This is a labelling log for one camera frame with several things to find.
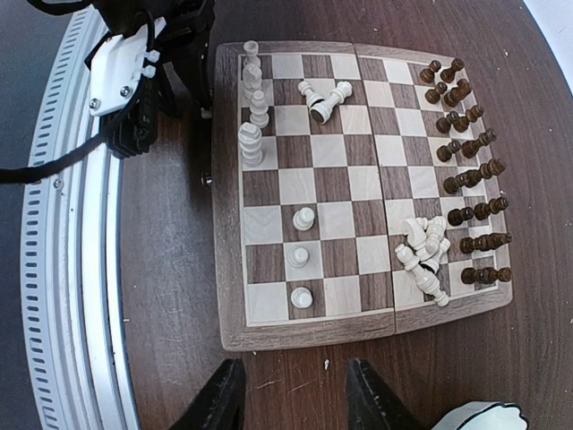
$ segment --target chessboard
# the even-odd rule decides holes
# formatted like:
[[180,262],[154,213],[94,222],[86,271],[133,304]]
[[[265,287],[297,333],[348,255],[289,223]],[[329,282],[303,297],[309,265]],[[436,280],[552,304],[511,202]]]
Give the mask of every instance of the chessboard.
[[[452,108],[424,98],[419,78],[433,59],[452,58],[392,47],[329,42],[262,42],[262,89],[269,125],[262,129],[264,158],[244,166],[237,131],[248,121],[243,95],[243,44],[218,47],[213,108],[213,212],[221,339],[228,350],[302,348],[368,340],[430,327],[507,305],[511,282],[466,285],[466,267],[509,267],[507,245],[462,254],[459,241],[507,232],[503,212],[484,221],[448,225],[451,248],[440,261],[440,285],[450,296],[438,307],[414,283],[394,253],[406,243],[403,219],[447,216],[500,196],[496,177],[450,195],[446,177],[477,168],[492,147],[472,159],[448,162],[436,150],[485,130],[480,118],[464,133],[439,133],[436,121]],[[471,62],[467,65],[471,71]],[[458,73],[471,82],[467,69]],[[319,125],[297,89],[308,81],[328,97],[339,81],[353,94]],[[472,92],[456,110],[476,104]],[[308,231],[293,227],[302,207],[317,217]],[[286,261],[303,245],[311,259],[301,269]],[[311,290],[299,309],[294,288]]]

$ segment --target dark wood table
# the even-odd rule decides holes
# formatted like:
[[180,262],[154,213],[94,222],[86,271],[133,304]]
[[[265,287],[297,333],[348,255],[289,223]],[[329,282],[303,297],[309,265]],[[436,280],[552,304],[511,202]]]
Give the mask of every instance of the dark wood table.
[[[461,56],[509,166],[500,187],[511,200],[514,301],[386,339],[239,355],[249,378],[246,428],[345,428],[346,366],[362,357],[428,426],[470,400],[505,400],[523,407],[532,428],[569,429],[573,99],[543,35],[518,0],[331,4],[220,0],[212,47],[332,40]],[[141,424],[154,430],[175,421],[229,357],[218,334],[210,192],[199,181],[209,142],[183,86],[175,91],[183,120],[163,118],[151,153],[124,164],[125,336]]]

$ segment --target dark pawn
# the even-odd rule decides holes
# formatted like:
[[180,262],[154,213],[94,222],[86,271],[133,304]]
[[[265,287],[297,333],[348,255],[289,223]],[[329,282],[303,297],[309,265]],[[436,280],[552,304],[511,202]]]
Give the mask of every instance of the dark pawn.
[[477,136],[477,139],[475,139],[474,141],[464,142],[462,144],[462,154],[467,159],[471,159],[472,157],[475,157],[480,148],[489,145],[490,143],[494,142],[497,138],[498,136],[495,135],[493,129],[488,128],[483,133],[480,133],[480,135]]
[[440,101],[441,95],[447,90],[448,90],[448,85],[446,85],[444,82],[438,82],[438,84],[435,87],[430,88],[429,90],[426,91],[425,94],[426,100],[428,100],[428,103],[432,103],[433,105],[435,105]]
[[454,58],[451,66],[440,73],[440,77],[444,82],[452,83],[456,79],[456,73],[460,72],[466,65],[459,58]]
[[448,223],[455,227],[461,225],[462,222],[468,221],[474,217],[474,210],[472,208],[454,209],[448,213]]
[[454,124],[459,119],[458,112],[450,112],[445,117],[440,118],[436,121],[436,128],[440,133],[447,133],[451,128],[451,125]]
[[462,282],[465,284],[492,284],[496,280],[501,282],[511,281],[511,269],[509,267],[504,267],[496,271],[493,267],[484,267],[483,269],[474,269],[473,267],[467,267],[462,270]]
[[451,141],[447,145],[441,145],[436,151],[438,160],[445,163],[451,159],[452,155],[461,150],[462,145],[458,141]]
[[420,79],[426,83],[433,83],[436,73],[441,69],[441,63],[438,60],[430,62],[428,67],[420,72]]

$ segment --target gray floor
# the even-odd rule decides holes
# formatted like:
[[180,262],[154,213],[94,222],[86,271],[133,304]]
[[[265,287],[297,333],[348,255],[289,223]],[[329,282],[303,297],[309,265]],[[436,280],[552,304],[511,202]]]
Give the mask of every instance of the gray floor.
[[[0,166],[28,162],[47,77],[69,18],[23,0],[0,1]],[[40,428],[21,327],[20,223],[23,186],[0,185],[0,426]]]

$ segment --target black cable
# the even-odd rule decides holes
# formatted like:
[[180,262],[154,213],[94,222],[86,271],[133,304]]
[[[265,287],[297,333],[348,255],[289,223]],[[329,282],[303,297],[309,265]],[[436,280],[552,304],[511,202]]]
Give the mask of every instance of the black cable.
[[[155,22],[153,20],[153,15],[151,15],[149,11],[138,12],[133,16],[133,18],[135,19],[135,17],[139,16],[141,13],[146,15],[148,29],[147,51],[150,52],[153,49],[155,42]],[[41,166],[15,169],[0,168],[0,184],[33,184],[46,177],[55,175],[65,168],[70,167],[78,161],[81,161],[90,152],[94,151],[101,143],[103,143],[105,139],[110,137],[115,129],[127,117],[133,106],[135,106],[139,100],[141,91],[147,79],[149,78],[146,78],[143,75],[141,76],[131,99],[127,102],[124,108],[122,108],[119,113],[99,131],[98,134],[89,138],[82,145],[71,150],[59,159],[49,161],[48,163],[45,163]]]

